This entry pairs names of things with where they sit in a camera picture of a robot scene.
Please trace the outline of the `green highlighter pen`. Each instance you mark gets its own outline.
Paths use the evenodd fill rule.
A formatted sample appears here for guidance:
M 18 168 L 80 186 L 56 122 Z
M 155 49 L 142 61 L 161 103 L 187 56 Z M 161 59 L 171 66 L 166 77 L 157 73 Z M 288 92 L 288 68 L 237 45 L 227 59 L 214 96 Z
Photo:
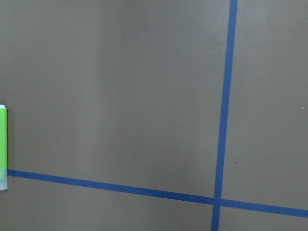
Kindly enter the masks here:
M 8 189 L 8 144 L 7 144 L 7 108 L 0 105 L 0 190 Z

